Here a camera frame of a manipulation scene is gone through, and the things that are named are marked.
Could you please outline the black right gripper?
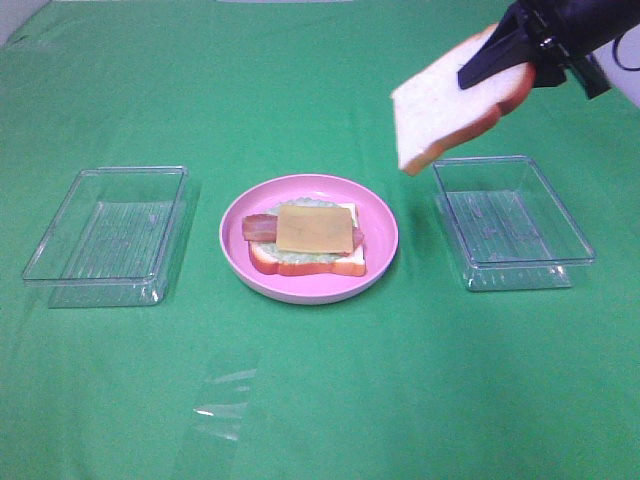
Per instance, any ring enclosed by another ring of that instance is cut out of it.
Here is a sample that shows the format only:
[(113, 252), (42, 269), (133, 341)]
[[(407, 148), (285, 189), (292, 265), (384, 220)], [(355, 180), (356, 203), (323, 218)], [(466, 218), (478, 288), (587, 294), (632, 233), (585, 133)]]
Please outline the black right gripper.
[(516, 1), (458, 71), (458, 85), (466, 90), (531, 62), (536, 68), (535, 87), (557, 86), (570, 71), (592, 99), (610, 89), (592, 53), (638, 24), (635, 0)]

